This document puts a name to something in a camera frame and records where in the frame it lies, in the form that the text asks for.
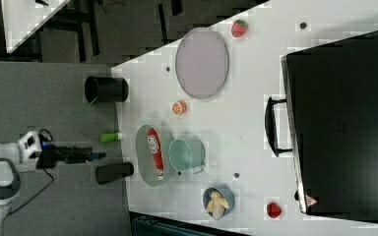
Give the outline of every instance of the black cylinder container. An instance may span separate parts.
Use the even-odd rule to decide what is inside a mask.
[[[89,76],[85,82],[85,96],[88,102],[125,101],[128,84],[124,78],[103,78]]]

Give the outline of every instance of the orange small object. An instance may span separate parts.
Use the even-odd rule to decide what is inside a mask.
[[[187,109],[186,102],[183,100],[179,100],[176,103],[173,104],[172,110],[176,115],[181,115],[185,113]]]

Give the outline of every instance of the white plate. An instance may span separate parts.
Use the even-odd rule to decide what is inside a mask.
[[[177,49],[175,67],[177,80],[190,96],[205,99],[217,94],[228,72],[221,36],[207,28],[189,31]]]

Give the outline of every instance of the warning label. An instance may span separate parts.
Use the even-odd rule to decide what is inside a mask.
[[[305,199],[306,199],[306,205],[308,207],[312,207],[312,206],[318,204],[318,202],[316,200],[312,199],[311,197],[309,197],[307,195],[305,195]]]

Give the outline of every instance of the teal cup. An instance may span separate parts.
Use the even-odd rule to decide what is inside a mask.
[[[168,157],[174,169],[180,172],[193,170],[194,174],[204,171],[205,149],[202,142],[193,140],[174,140],[168,149]]]

